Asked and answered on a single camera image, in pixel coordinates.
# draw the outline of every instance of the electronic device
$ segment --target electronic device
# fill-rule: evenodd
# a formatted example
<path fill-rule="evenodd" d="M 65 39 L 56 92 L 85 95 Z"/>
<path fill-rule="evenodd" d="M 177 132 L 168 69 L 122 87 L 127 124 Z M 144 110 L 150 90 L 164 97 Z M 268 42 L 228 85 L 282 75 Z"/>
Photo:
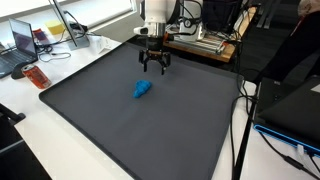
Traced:
<path fill-rule="evenodd" d="M 70 23 L 68 22 L 66 16 L 64 15 L 65 12 L 62 10 L 60 4 L 58 3 L 57 0 L 49 0 L 50 4 L 52 5 L 52 8 L 54 12 L 56 13 L 57 17 L 61 21 L 61 23 L 64 24 L 64 27 L 68 31 L 70 38 L 72 41 L 67 41 L 67 44 L 70 48 L 70 50 L 76 50 L 80 48 L 85 48 L 90 46 L 90 42 L 88 37 L 85 34 L 84 29 L 82 26 L 79 24 L 78 27 L 81 28 L 82 34 L 74 34 L 73 29 L 70 26 Z"/>
<path fill-rule="evenodd" d="M 8 50 L 0 55 L 0 78 L 11 74 L 17 64 L 33 63 L 38 60 L 31 25 L 16 19 L 9 19 L 9 23 L 16 49 Z"/>
<path fill-rule="evenodd" d="M 313 76 L 256 114 L 254 129 L 320 156 L 320 77 Z"/>

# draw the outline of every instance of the blue toy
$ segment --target blue toy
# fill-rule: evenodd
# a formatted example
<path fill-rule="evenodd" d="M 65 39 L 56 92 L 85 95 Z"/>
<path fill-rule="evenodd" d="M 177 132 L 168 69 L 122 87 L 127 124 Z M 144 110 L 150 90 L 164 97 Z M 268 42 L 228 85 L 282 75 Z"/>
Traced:
<path fill-rule="evenodd" d="M 151 82 L 140 80 L 136 82 L 136 90 L 134 91 L 133 97 L 139 98 L 143 94 L 145 94 L 151 87 Z"/>

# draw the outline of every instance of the computer monitor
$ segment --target computer monitor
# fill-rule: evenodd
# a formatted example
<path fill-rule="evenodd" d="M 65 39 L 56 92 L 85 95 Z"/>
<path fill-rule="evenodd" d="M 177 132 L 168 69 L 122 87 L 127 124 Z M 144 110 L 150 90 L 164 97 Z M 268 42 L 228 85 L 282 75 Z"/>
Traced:
<path fill-rule="evenodd" d="M 61 23 L 64 24 L 64 27 L 66 28 L 66 30 L 70 34 L 70 38 L 72 41 L 67 42 L 70 50 L 72 51 L 72 50 L 76 50 L 76 49 L 90 46 L 89 39 L 85 35 L 84 31 L 83 31 L 83 34 L 81 34 L 81 35 L 75 35 L 73 33 L 73 30 L 72 30 L 66 16 L 64 15 L 64 11 L 62 10 L 58 1 L 57 0 L 49 0 L 49 2 L 52 5 L 53 10 L 56 13 L 56 15 L 58 16 L 59 20 L 61 21 Z"/>

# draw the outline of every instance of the wire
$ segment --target wire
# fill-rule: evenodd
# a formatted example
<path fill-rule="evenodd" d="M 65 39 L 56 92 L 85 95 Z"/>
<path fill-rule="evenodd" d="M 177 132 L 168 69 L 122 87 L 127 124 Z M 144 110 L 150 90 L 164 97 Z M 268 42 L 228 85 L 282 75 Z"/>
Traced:
<path fill-rule="evenodd" d="M 42 59 L 42 56 L 43 55 L 48 55 L 50 56 L 49 59 L 47 60 L 44 60 Z M 52 58 L 52 56 L 59 56 L 59 55 L 64 55 L 63 57 L 55 57 L 55 58 Z M 67 59 L 71 57 L 71 54 L 68 53 L 68 52 L 64 52 L 64 53 L 45 53 L 45 54 L 39 54 L 39 60 L 42 61 L 42 62 L 50 62 L 50 61 L 53 61 L 53 60 L 60 60 L 60 59 Z"/>
<path fill-rule="evenodd" d="M 192 36 L 194 34 L 196 34 L 197 30 L 198 30 L 198 27 L 199 27 L 199 24 L 201 23 L 201 19 L 202 19 L 202 5 L 198 2 L 198 1 L 194 1 L 194 0 L 190 0 L 191 2 L 194 2 L 194 3 L 197 3 L 200 7 L 200 21 L 196 24 L 196 28 L 195 30 L 190 34 L 190 33 L 187 33 L 187 32 L 179 32 L 179 33 L 172 33 L 171 35 L 184 35 L 184 36 Z M 180 6 L 183 7 L 183 9 L 185 9 L 188 14 L 191 16 L 192 19 L 195 19 L 192 15 L 192 13 L 181 3 L 179 2 Z"/>
<path fill-rule="evenodd" d="M 310 160 L 312 161 L 313 165 L 317 168 L 318 172 L 320 173 L 319 166 L 316 164 L 316 162 L 314 162 L 311 154 L 309 154 L 309 158 L 310 158 Z"/>
<path fill-rule="evenodd" d="M 294 160 L 293 158 L 291 158 L 290 156 L 286 156 L 282 153 L 280 153 L 276 148 L 274 148 L 271 143 L 267 140 L 267 138 L 261 133 L 259 132 L 259 134 L 261 135 L 261 137 L 263 138 L 263 140 L 269 145 L 269 147 L 276 152 L 280 157 L 282 157 L 283 160 L 285 160 L 287 163 L 289 163 L 290 165 L 292 165 L 293 167 L 302 170 L 304 172 L 306 172 L 307 174 L 309 174 L 310 176 L 312 176 L 313 178 L 320 180 L 320 178 L 318 176 L 316 176 L 314 173 L 312 173 L 310 170 L 306 169 L 301 163 L 299 163 L 298 161 Z"/>
<path fill-rule="evenodd" d="M 7 52 L 7 51 L 11 51 L 11 50 L 14 49 L 14 48 L 16 48 L 16 46 L 9 46 L 8 49 L 5 49 L 5 50 L 1 51 L 0 54 L 5 53 L 5 52 Z"/>

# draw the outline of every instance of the dark gray work surface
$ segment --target dark gray work surface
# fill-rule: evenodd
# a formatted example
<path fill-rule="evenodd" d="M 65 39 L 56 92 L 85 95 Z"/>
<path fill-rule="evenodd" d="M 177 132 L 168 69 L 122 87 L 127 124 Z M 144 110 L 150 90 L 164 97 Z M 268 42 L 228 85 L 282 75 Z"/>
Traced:
<path fill-rule="evenodd" d="M 135 179 L 211 179 L 238 96 L 236 75 L 172 56 L 162 76 L 155 62 L 143 72 L 138 55 L 123 44 L 40 99 Z M 142 79 L 152 87 L 135 99 Z"/>

